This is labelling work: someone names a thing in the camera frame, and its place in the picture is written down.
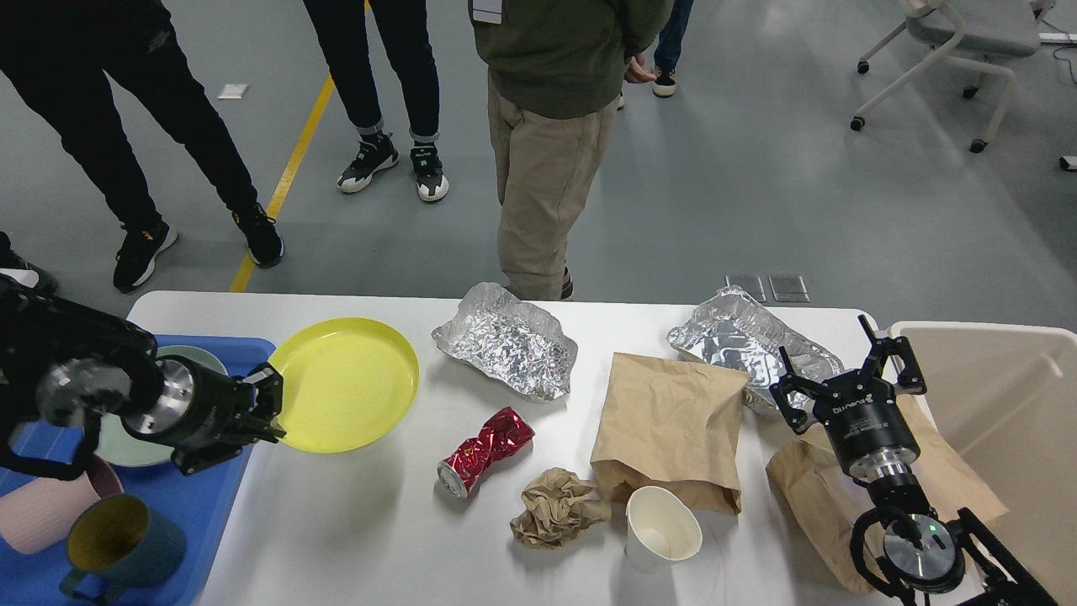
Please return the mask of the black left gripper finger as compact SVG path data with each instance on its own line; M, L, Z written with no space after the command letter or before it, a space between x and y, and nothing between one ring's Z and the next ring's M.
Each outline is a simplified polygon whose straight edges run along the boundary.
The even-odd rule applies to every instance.
M262 421L272 422L284 407L284 377L272 364L262 362L242 377L241 382L252 387L252 403L247 411Z
M230 421L220 429L220 441L223 443L255 443L258 440L269 443L277 443L286 436L286 431L282 429L274 419L230 419Z

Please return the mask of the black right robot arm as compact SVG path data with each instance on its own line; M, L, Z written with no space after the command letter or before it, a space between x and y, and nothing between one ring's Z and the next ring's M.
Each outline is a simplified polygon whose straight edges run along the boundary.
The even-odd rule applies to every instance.
M803 434L819 423L837 464L872 506L852 526L850 555L857 574L904 605L915 596L951 592L966 556L987 575L973 605L1053 605L1055 598L968 508L943 522L920 487L913 464L920 446L897 398L922 395L926 380L908 338L877 333L859 316L870 349L862 367L816 382L798 375L779 348L783 375L771 384L789 428Z

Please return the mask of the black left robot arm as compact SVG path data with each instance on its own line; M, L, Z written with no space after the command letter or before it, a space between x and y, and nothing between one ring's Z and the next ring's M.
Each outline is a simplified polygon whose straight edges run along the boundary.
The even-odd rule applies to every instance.
M12 277L1 283L3 441L20 423L42 419L80 427L69 463L31 459L3 445L3 467L72 481L98 446L101 419L122 418L134 438L172 449L186 476L238 456L243 446L285 436L277 417L284 377L258 364L246 377L159 354L154 335L122 318L51 298Z

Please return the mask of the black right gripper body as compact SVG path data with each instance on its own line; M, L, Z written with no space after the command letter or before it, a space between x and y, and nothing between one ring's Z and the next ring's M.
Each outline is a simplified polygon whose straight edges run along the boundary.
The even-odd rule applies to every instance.
M862 482L910 473L920 446L891 383L877 376L836 376L823 387L820 422L843 473Z

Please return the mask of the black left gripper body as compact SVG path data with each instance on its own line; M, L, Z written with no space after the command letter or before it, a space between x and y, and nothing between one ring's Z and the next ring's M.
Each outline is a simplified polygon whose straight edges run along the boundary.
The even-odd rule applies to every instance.
M220 429L230 419L258 419L247 411L252 387L171 354L157 360L157 368L159 396L123 415L124 429L136 439L172 446L172 463L184 476L238 456L247 443L223 443Z

